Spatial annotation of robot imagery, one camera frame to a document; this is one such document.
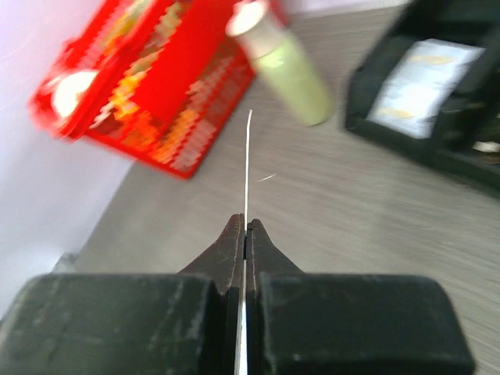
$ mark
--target bottle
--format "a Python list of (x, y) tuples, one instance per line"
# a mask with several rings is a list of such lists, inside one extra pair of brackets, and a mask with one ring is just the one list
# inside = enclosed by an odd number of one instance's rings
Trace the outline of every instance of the bottle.
[(226, 34), (236, 39), (253, 70), (298, 120), (312, 126), (332, 115), (333, 95), (300, 43), (275, 17), (267, 0), (237, 3)]

